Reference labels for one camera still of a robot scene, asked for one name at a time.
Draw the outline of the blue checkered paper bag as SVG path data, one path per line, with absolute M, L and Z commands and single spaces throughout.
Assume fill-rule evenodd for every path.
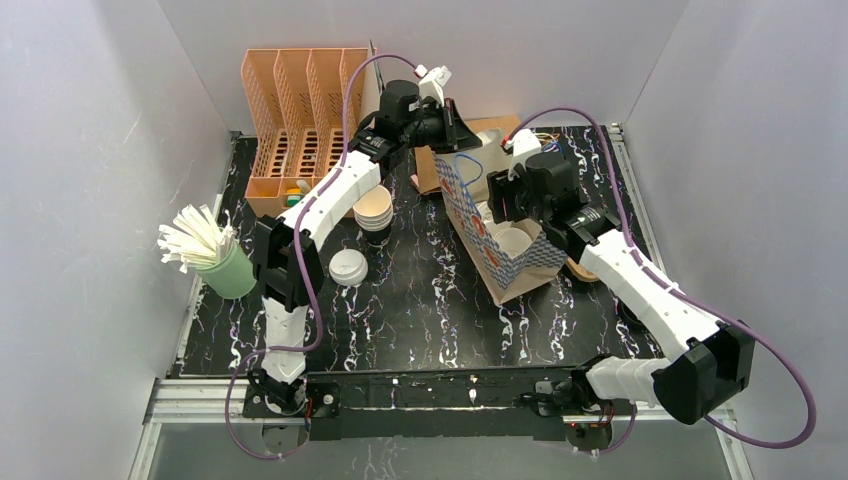
M 567 255 L 531 220 L 497 223 L 489 208 L 486 175 L 512 163 L 500 128 L 477 134 L 482 146 L 464 153 L 435 154 L 448 218 L 495 304 L 501 305 L 554 279 Z

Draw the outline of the stack of white paper cups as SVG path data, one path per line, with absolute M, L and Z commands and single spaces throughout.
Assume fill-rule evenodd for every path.
M 391 192 L 382 185 L 368 191 L 353 206 L 354 219 L 366 241 L 384 245 L 391 234 L 394 209 Z

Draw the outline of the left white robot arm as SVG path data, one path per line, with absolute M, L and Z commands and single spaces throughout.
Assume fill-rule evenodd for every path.
M 328 235 L 408 150 L 456 153 L 482 144 L 445 96 L 444 85 L 425 79 L 388 82 L 378 109 L 362 119 L 329 174 L 283 214 L 257 220 L 253 270 L 265 311 L 266 347 L 247 377 L 283 410 L 296 410 L 302 402 L 305 355 L 323 339 L 317 294 L 325 273 L 319 252 Z

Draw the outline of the brown pulp cup carrier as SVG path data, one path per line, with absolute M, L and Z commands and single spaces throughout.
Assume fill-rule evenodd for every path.
M 566 260 L 565 266 L 571 274 L 581 282 L 594 283 L 599 281 L 599 277 L 596 274 L 589 271 L 571 258 Z

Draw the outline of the stack of white cup lids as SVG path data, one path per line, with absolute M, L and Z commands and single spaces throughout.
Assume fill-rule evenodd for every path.
M 368 273 L 365 256 L 354 249 L 337 252 L 329 262 L 330 277 L 341 286 L 357 286 Z

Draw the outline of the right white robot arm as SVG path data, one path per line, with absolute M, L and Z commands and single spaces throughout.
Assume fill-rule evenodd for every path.
M 596 275 L 659 343 L 662 357 L 600 355 L 572 370 L 568 396 L 585 406 L 610 400 L 662 406 L 692 425 L 748 385 L 754 341 L 740 328 L 686 304 L 626 242 L 617 215 L 582 192 L 560 154 L 531 155 L 486 177 L 495 222 L 529 219 L 568 259 Z

